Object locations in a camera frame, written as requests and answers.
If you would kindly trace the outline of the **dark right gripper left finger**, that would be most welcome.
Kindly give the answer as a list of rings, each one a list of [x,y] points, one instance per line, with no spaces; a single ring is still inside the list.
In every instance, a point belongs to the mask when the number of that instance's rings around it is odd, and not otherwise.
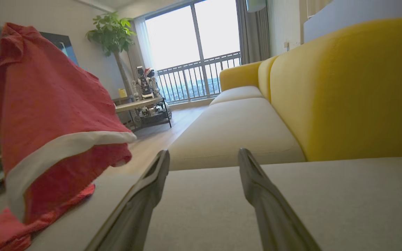
[[[110,214],[86,251],[142,251],[154,208],[169,174],[170,153],[161,150]]]

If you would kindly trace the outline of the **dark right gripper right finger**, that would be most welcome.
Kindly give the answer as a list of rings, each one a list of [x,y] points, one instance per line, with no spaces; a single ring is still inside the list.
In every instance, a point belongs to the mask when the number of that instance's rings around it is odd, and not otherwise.
[[[238,161],[244,195],[255,209],[263,250],[320,251],[317,242],[252,153],[241,148]]]

